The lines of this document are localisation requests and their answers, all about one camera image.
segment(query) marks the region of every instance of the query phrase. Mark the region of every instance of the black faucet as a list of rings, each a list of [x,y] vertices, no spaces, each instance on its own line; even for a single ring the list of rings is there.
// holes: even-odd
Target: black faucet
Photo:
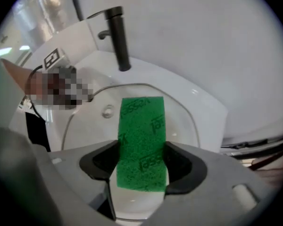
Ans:
[[[120,71],[127,71],[131,68],[125,36],[125,26],[123,22],[123,8],[121,6],[109,8],[95,13],[88,18],[95,17],[101,13],[105,14],[109,30],[104,30],[98,34],[100,40],[110,35],[112,44],[117,57],[118,68]]]

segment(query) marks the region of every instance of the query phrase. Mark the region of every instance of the white wall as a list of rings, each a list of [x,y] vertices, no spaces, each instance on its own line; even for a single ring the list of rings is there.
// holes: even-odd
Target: white wall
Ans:
[[[283,134],[283,28],[263,0],[79,3],[84,17],[123,6],[130,56],[173,71],[220,100],[229,109],[227,142]],[[107,29],[103,16],[88,23],[95,36]],[[109,38],[96,43],[113,51]]]

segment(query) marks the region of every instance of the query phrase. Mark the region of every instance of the faucet handle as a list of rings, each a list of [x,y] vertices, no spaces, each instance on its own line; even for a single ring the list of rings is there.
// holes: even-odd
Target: faucet handle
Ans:
[[[100,15],[102,13],[105,13],[106,20],[113,18],[114,16],[121,16],[123,15],[123,8],[122,6],[117,6],[113,8],[109,8],[106,10],[102,10],[100,12],[97,12],[95,14],[92,14],[91,16],[87,17],[86,19],[96,17],[97,15]]]

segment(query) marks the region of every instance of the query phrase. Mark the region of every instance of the sink basin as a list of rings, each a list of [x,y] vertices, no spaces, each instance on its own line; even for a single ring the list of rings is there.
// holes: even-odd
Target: sink basin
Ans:
[[[74,116],[69,126],[64,149],[117,138],[118,117],[113,117],[114,123],[107,123],[107,120],[102,117],[106,106],[112,105],[114,113],[117,114],[123,97],[163,95],[165,100],[173,101],[173,103],[167,103],[170,108],[166,110],[170,112],[166,111],[166,120],[171,120],[174,124],[170,123],[170,127],[176,129],[174,132],[169,130],[167,140],[219,152],[227,109],[218,100],[192,82],[156,65],[134,58],[131,58],[131,65],[132,68],[129,71],[120,72],[115,55],[103,51],[95,51],[75,65],[78,77],[88,83],[94,92],[106,86],[128,83],[144,83],[148,86],[108,89],[97,95],[100,99],[94,99],[95,103],[82,105],[80,112]],[[176,110],[173,110],[172,106],[175,105],[182,113],[174,113]],[[68,119],[75,110],[47,110],[48,116],[45,119],[48,122],[46,130],[50,148],[52,151],[59,151]],[[190,133],[189,137],[180,135],[186,129]]]
[[[198,145],[192,116],[177,101],[149,85],[126,85],[100,92],[77,110],[67,128],[64,150],[117,139],[122,98],[144,96],[164,98],[168,141]],[[164,192],[139,192],[118,187],[116,169],[110,178],[110,190],[118,219],[147,219],[164,199]]]
[[[90,103],[76,110],[48,109],[50,119],[46,128],[52,151],[62,149],[66,128],[64,150],[115,140],[122,98],[163,96],[166,139],[219,152],[227,115],[227,109],[219,101],[163,68],[133,58],[131,65],[129,71],[120,72],[115,55],[102,51],[93,52],[76,65],[78,77],[92,86],[94,93],[107,86],[119,87],[101,91]],[[67,127],[72,114],[74,116]],[[116,177],[115,169],[110,178],[110,190],[118,219],[146,219],[162,203],[164,192],[119,188]]]

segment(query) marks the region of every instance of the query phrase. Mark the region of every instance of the sponge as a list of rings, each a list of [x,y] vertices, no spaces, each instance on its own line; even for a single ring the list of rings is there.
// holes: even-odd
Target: sponge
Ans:
[[[117,186],[144,192],[163,192],[166,141],[163,97],[123,98],[118,126],[120,159]]]

